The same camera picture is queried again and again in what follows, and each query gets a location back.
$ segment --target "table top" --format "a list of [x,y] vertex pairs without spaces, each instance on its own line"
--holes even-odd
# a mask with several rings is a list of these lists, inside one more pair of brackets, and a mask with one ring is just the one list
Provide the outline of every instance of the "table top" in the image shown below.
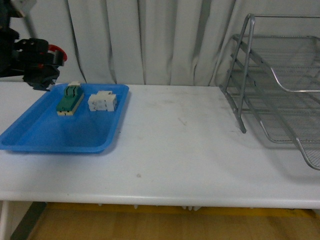
[[[249,114],[243,134],[218,87],[129,88],[102,153],[0,150],[0,200],[320,209],[320,171]],[[0,82],[0,133],[42,94]]]

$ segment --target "white toy block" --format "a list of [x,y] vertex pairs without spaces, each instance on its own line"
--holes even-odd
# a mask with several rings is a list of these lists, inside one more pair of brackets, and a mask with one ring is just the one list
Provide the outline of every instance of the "white toy block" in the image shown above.
[[113,112],[117,106],[117,96],[112,91],[98,91],[89,97],[88,105],[90,111]]

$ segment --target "wooden floor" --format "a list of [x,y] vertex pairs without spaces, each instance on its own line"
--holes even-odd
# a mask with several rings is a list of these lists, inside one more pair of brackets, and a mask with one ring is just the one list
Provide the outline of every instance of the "wooden floor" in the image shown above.
[[319,240],[311,210],[49,203],[29,240]]

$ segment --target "metal wire rack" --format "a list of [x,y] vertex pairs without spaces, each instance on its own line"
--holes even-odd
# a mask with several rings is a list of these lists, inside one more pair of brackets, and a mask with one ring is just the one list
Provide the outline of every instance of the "metal wire rack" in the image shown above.
[[[245,103],[270,141],[295,144],[305,162],[320,170],[320,39],[254,35],[256,17],[320,18],[249,14],[240,35],[233,36],[237,46],[220,88],[243,133]],[[244,60],[238,57],[240,50]]]

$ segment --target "white curtain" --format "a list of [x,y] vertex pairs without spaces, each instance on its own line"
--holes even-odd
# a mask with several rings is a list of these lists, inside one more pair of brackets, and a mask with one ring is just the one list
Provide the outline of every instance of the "white curtain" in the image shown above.
[[[67,52],[60,82],[216,86],[249,13],[320,15],[320,1],[38,0],[30,15],[37,37]],[[318,36],[319,23],[259,20],[256,33]],[[21,19],[11,27],[29,37]]]

